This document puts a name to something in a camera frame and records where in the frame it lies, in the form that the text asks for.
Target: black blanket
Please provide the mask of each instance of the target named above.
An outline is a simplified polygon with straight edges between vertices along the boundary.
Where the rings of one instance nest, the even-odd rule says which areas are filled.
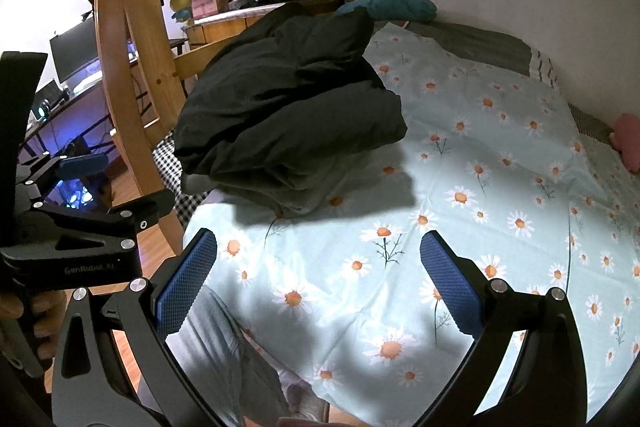
[[[209,181],[187,191],[222,184],[275,201],[289,191],[292,201],[290,191],[335,178],[341,158],[401,139],[400,98],[362,57],[372,32],[365,9],[311,17],[296,3],[242,32],[178,118],[175,155],[185,174]]]

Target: hand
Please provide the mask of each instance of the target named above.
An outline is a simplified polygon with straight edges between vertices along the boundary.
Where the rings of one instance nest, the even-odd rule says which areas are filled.
[[[35,314],[46,312],[33,326],[33,334],[47,340],[38,347],[38,356],[43,359],[52,359],[58,347],[58,335],[62,320],[65,316],[66,294],[63,291],[50,291],[39,293],[31,299],[31,310]],[[0,294],[0,318],[18,319],[22,316],[24,307],[20,299],[13,294]],[[0,330],[0,349],[10,352],[11,346],[5,346]]]

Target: wooden bed frame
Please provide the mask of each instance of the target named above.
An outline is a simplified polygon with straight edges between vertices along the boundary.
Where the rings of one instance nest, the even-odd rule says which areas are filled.
[[[164,188],[152,150],[175,126],[184,105],[181,79],[200,73],[234,36],[227,36],[174,57],[162,17],[160,0],[95,0],[98,54],[104,92],[114,123],[112,136],[142,195]],[[157,118],[144,125],[129,75],[127,31],[139,54],[139,65]],[[176,254],[183,230],[175,213],[160,228]]]

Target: gray pants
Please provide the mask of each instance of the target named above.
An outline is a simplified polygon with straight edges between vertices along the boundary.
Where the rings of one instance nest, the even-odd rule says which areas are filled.
[[[262,427],[290,416],[278,374],[245,339],[225,303],[203,286],[180,331],[166,339],[191,384],[220,419],[245,427],[247,417]],[[140,402],[161,412],[140,378]]]

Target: blue cushion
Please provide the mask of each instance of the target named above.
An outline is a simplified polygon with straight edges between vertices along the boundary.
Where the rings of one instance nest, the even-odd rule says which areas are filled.
[[[430,0],[355,0],[340,6],[335,15],[349,13],[357,7],[367,9],[375,21],[415,21],[428,23],[436,16],[436,5]]]

